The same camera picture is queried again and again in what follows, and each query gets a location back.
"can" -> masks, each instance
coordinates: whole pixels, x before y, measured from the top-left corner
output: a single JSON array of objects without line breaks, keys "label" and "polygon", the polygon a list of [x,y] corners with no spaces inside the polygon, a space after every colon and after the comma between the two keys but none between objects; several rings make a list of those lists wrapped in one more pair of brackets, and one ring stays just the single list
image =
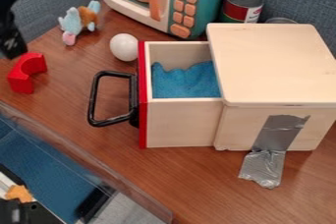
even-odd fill
[{"label": "can", "polygon": [[259,19],[262,6],[263,0],[224,0],[221,21],[255,24]]},{"label": "can", "polygon": [[288,18],[283,18],[283,17],[271,18],[271,19],[268,19],[265,23],[266,24],[297,24],[297,22],[291,19],[288,19]]}]

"red arch block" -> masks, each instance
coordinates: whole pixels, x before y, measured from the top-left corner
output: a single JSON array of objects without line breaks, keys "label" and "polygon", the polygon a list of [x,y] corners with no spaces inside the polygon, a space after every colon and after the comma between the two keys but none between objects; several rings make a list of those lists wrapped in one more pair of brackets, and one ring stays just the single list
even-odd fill
[{"label": "red arch block", "polygon": [[33,93],[31,75],[47,71],[45,59],[39,53],[26,53],[8,74],[7,80],[12,91],[19,93]]}]

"black object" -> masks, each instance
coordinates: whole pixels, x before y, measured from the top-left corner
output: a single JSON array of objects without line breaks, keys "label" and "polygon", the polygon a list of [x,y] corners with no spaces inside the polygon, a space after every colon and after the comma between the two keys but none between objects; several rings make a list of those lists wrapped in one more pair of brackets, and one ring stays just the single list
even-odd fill
[{"label": "black object", "polygon": [[11,11],[17,0],[0,0],[0,50],[9,59],[28,51],[27,45],[14,23]]},{"label": "black object", "polygon": [[63,224],[39,202],[20,203],[0,198],[1,224]]},{"label": "black object", "polygon": [[[120,115],[106,120],[95,120],[94,110],[98,93],[99,81],[102,77],[115,77],[130,80],[130,109],[127,114]],[[139,102],[138,102],[138,79],[134,74],[119,73],[113,71],[101,71],[97,73],[92,82],[91,95],[89,97],[87,120],[94,127],[103,127],[130,121],[134,127],[139,127]]]},{"label": "black object", "polygon": [[88,223],[107,200],[116,192],[113,188],[101,184],[77,208],[77,214],[83,223]]}]

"box lid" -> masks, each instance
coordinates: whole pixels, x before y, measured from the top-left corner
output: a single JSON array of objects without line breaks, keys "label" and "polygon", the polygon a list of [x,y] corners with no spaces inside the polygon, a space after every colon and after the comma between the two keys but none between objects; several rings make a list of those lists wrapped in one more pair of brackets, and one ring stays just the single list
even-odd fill
[{"label": "box lid", "polygon": [[228,105],[336,105],[336,61],[312,25],[209,24]]}]

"white egg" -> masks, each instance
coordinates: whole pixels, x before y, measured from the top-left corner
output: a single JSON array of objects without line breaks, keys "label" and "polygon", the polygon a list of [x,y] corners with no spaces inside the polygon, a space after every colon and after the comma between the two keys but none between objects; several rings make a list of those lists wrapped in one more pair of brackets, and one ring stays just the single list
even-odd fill
[{"label": "white egg", "polygon": [[138,57],[138,40],[127,33],[119,33],[110,41],[112,54],[119,60],[131,62]]}]

